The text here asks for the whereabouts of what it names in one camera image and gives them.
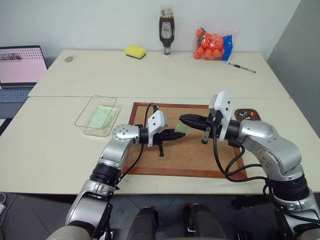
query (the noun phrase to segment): black cable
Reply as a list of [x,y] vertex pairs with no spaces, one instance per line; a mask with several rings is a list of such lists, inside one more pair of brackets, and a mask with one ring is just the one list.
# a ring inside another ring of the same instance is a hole
[[248,164],[246,166],[243,166],[235,171],[232,172],[228,172],[230,167],[245,153],[245,148],[244,146],[241,146],[241,153],[239,153],[235,158],[233,158],[227,165],[226,169],[224,170],[220,160],[219,160],[219,156],[218,156],[218,147],[217,147],[217,127],[213,126],[212,127],[212,137],[213,137],[213,154],[215,157],[215,161],[216,164],[218,165],[220,171],[225,175],[226,179],[228,179],[231,182],[236,182],[236,183],[241,183],[241,182],[248,182],[248,181],[252,181],[252,180],[265,180],[265,185],[262,189],[263,195],[267,196],[269,198],[269,200],[272,202],[272,204],[275,206],[275,208],[280,211],[281,213],[283,213],[284,215],[287,215],[291,218],[297,219],[297,220],[301,220],[301,221],[305,221],[305,222],[310,222],[310,223],[315,223],[315,224],[320,224],[320,220],[318,219],[312,219],[312,218],[308,218],[308,217],[303,217],[303,216],[297,216],[292,214],[291,212],[289,212],[288,210],[286,210],[283,206],[281,206],[278,202],[276,202],[274,195],[273,195],[273,191],[272,191],[272,187],[269,184],[269,179],[264,177],[264,176],[254,176],[254,177],[249,177],[249,178],[243,178],[243,179],[232,179],[229,176],[234,175],[244,169],[247,168],[251,168],[251,167],[261,167],[261,164]]
[[267,179],[265,181],[265,185],[262,189],[263,195],[267,196],[270,200],[270,202],[275,206],[275,208],[283,213],[284,215],[287,215],[293,219],[298,219],[301,221],[305,221],[305,222],[310,222],[310,223],[314,223],[314,224],[320,224],[320,220],[317,219],[313,219],[313,218],[308,218],[308,217],[303,217],[303,216],[297,216],[292,214],[290,211],[286,210],[283,206],[281,206],[278,202],[276,202],[274,195],[273,195],[273,191],[272,191],[272,187],[269,185],[269,180]]
[[[144,115],[144,123],[143,123],[143,127],[144,127],[144,128],[145,128],[146,125],[147,125],[148,111],[149,111],[149,108],[150,108],[151,105],[154,105],[154,106],[155,106],[156,104],[153,103],[153,102],[151,102],[151,103],[149,103],[148,107],[146,108],[146,110],[145,110],[145,115]],[[124,174],[121,175],[120,180],[117,182],[117,184],[120,183],[120,181],[121,181],[121,180],[135,167],[135,165],[139,162],[143,151],[144,151],[144,145],[142,144],[138,157],[136,158],[136,160],[134,161],[134,163],[128,168],[128,170],[125,171]]]
[[244,153],[245,153],[245,148],[243,146],[241,146],[241,153],[238,154],[234,159],[231,160],[231,162],[228,164],[226,170],[223,169],[221,163],[220,163],[220,160],[219,160],[219,155],[218,155],[218,145],[217,145],[217,127],[216,126],[213,126],[212,127],[212,138],[213,138],[213,154],[214,154],[214,158],[215,158],[215,161],[216,161],[216,164],[218,165],[218,168],[219,170],[225,175],[225,178],[228,179],[229,181],[231,182],[235,182],[235,183],[242,183],[242,182],[248,182],[248,181],[252,181],[252,180],[258,180],[258,179],[261,179],[261,180],[266,180],[267,178],[264,177],[264,176],[253,176],[253,177],[249,177],[249,178],[243,178],[243,179],[233,179],[233,178],[230,178],[229,176],[231,175],[234,175],[244,169],[247,169],[247,168],[252,168],[252,167],[261,167],[260,164],[249,164],[249,165],[246,165],[246,166],[243,166],[233,172],[228,172],[229,168],[231,167],[232,164],[234,164]]

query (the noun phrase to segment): clear plastic container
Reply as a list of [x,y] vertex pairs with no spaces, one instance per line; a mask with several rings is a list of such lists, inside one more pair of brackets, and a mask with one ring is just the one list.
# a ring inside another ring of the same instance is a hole
[[114,97],[92,96],[74,125],[84,128],[86,135],[107,137],[120,112],[116,102]]

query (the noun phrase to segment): gray wall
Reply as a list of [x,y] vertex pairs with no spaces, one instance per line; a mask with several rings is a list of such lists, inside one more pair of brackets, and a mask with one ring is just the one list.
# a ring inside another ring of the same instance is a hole
[[267,62],[320,137],[319,0],[301,0]]
[[237,52],[267,59],[300,0],[0,0],[0,46],[40,45],[50,64],[64,49],[162,51],[161,7],[172,7],[172,51],[192,51],[196,29],[237,30]]

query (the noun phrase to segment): blue label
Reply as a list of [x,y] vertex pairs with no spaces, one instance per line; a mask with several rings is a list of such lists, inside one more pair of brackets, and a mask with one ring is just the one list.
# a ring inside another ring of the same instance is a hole
[[224,53],[221,60],[228,61],[232,52],[232,35],[224,36],[223,41],[224,41]]

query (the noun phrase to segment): cable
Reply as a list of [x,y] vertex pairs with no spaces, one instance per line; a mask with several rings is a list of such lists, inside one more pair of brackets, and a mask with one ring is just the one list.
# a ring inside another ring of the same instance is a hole
[[[145,115],[144,115],[144,123],[143,123],[143,127],[144,127],[144,128],[145,128],[146,125],[147,125],[147,116],[148,116],[148,111],[149,111],[149,108],[150,108],[151,105],[154,105],[154,106],[155,106],[156,104],[153,103],[153,102],[151,102],[151,103],[149,103],[148,107],[146,108],[146,110],[145,110]],[[124,174],[121,175],[120,180],[117,182],[117,184],[120,183],[120,181],[121,181],[121,180],[135,167],[135,165],[139,162],[143,151],[144,151],[144,145],[142,144],[138,157],[136,158],[136,160],[134,161],[134,163],[128,168],[128,170],[125,171]]]
[[11,199],[8,207],[4,210],[2,219],[1,219],[1,221],[0,221],[0,226],[1,226],[1,224],[3,223],[3,221],[4,221],[4,219],[5,219],[5,216],[6,216],[6,213],[7,213],[8,209],[10,208],[11,204],[13,203],[13,201],[15,200],[16,196],[17,196],[17,194],[15,194],[15,195],[13,196],[13,198]]
[[0,192],[0,194],[2,194],[4,196],[3,201],[1,202],[1,204],[4,204],[6,199],[7,199],[7,195],[5,195],[3,192]]
[[231,182],[235,182],[235,183],[242,183],[242,182],[248,182],[248,181],[252,181],[252,180],[266,180],[267,178],[264,176],[253,176],[253,177],[249,177],[249,178],[243,178],[243,179],[233,179],[230,178],[229,176],[232,176],[238,172],[241,172],[244,169],[248,169],[248,168],[252,168],[252,167],[261,167],[260,164],[249,164],[246,166],[243,166],[235,171],[232,172],[228,172],[228,170],[230,169],[230,167],[232,166],[232,164],[234,164],[244,153],[245,153],[245,148],[244,146],[241,146],[241,152],[235,157],[233,158],[229,164],[227,165],[226,169],[224,170],[221,162],[219,160],[219,155],[218,155],[218,145],[217,145],[217,127],[213,126],[212,127],[212,138],[213,138],[213,154],[214,154],[214,158],[216,161],[216,164],[218,165],[219,170],[225,175],[225,178],[228,179]]
[[262,189],[262,192],[263,192],[263,195],[265,195],[266,197],[269,198],[270,202],[275,206],[275,208],[281,212],[282,214],[284,215],[287,215],[293,219],[298,219],[298,220],[301,220],[301,221],[305,221],[305,222],[310,222],[310,223],[314,223],[314,224],[320,224],[320,220],[317,220],[317,219],[313,219],[313,218],[308,218],[308,217],[303,217],[303,216],[297,216],[297,215],[294,215],[292,214],[290,211],[284,209],[283,206],[281,206],[278,202],[276,202],[275,198],[274,198],[274,194],[273,194],[273,191],[272,191],[272,187],[269,185],[269,180],[267,179],[265,181],[265,185]]
[[305,221],[305,222],[310,222],[310,223],[315,223],[315,224],[320,224],[320,220],[318,219],[312,219],[312,218],[308,218],[308,217],[303,217],[303,216],[297,216],[292,214],[290,211],[286,210],[283,206],[281,206],[279,203],[276,202],[274,195],[273,195],[273,190],[271,185],[269,184],[269,179],[267,177],[264,176],[253,176],[253,177],[249,177],[249,178],[243,178],[243,179],[232,179],[229,176],[232,176],[244,169],[247,168],[251,168],[251,167],[261,167],[261,164],[248,164],[246,166],[243,166],[235,171],[229,172],[229,169],[231,168],[231,166],[245,153],[245,148],[244,146],[240,146],[241,147],[241,152],[234,157],[226,166],[225,170],[223,169],[220,160],[219,160],[219,156],[218,156],[218,147],[217,147],[217,127],[213,126],[212,127],[212,137],[213,137],[213,154],[214,154],[214,158],[216,161],[216,164],[218,165],[219,170],[225,175],[226,179],[228,179],[231,182],[236,182],[236,183],[241,183],[241,182],[248,182],[248,181],[252,181],[252,180],[265,180],[265,185],[263,186],[262,192],[264,196],[267,196],[269,198],[269,200],[272,202],[272,204],[275,206],[275,208],[280,211],[282,214],[287,215],[291,218],[297,219],[297,220],[301,220],[301,221]]

